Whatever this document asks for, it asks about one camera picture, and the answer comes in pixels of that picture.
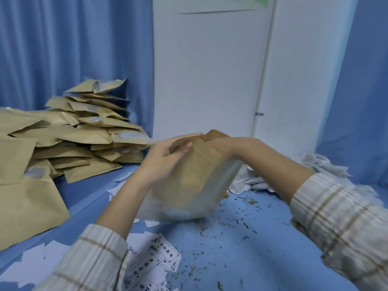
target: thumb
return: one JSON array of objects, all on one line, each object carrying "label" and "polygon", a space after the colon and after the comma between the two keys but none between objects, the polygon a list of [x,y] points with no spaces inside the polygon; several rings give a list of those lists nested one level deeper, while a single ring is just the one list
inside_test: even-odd
[{"label": "thumb", "polygon": [[191,150],[192,147],[193,147],[193,144],[191,142],[188,142],[188,143],[180,146],[177,149],[177,151],[175,151],[174,153],[172,153],[166,157],[168,159],[169,164],[172,167],[177,165],[178,161],[180,161],[182,159],[182,157],[185,156],[187,154],[187,152],[189,152]]}]

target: blue curtain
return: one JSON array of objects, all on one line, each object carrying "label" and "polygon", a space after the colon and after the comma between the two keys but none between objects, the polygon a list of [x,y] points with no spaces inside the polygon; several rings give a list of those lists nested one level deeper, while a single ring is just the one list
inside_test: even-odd
[{"label": "blue curtain", "polygon": [[359,0],[318,153],[388,186],[388,0]]},{"label": "blue curtain", "polygon": [[85,78],[128,78],[130,120],[151,135],[152,0],[0,0],[0,106],[44,109]]}]

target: white door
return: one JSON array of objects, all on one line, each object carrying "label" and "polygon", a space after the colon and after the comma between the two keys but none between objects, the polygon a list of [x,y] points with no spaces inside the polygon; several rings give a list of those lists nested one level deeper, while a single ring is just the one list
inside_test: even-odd
[{"label": "white door", "polygon": [[256,10],[180,14],[154,0],[153,138],[252,134],[273,0]]},{"label": "white door", "polygon": [[254,137],[287,156],[315,151],[356,4],[276,0]]}]

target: plaid shirt sleeve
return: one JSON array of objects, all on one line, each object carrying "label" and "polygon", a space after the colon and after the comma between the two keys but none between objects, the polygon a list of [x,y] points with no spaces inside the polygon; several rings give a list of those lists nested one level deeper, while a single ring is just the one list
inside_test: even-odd
[{"label": "plaid shirt sleeve", "polygon": [[322,250],[327,267],[360,290],[387,289],[387,209],[319,173],[299,188],[290,211],[291,223]]},{"label": "plaid shirt sleeve", "polygon": [[128,245],[118,234],[88,225],[53,274],[33,291],[111,291]]}]

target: stack of kraft paper bags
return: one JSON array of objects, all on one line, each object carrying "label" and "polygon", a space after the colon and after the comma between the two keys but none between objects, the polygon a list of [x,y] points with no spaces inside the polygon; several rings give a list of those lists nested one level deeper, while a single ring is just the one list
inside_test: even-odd
[{"label": "stack of kraft paper bags", "polygon": [[47,110],[0,108],[0,250],[70,217],[52,179],[73,183],[143,161],[153,140],[118,113],[128,102],[113,94],[126,88],[126,80],[88,79]]}]

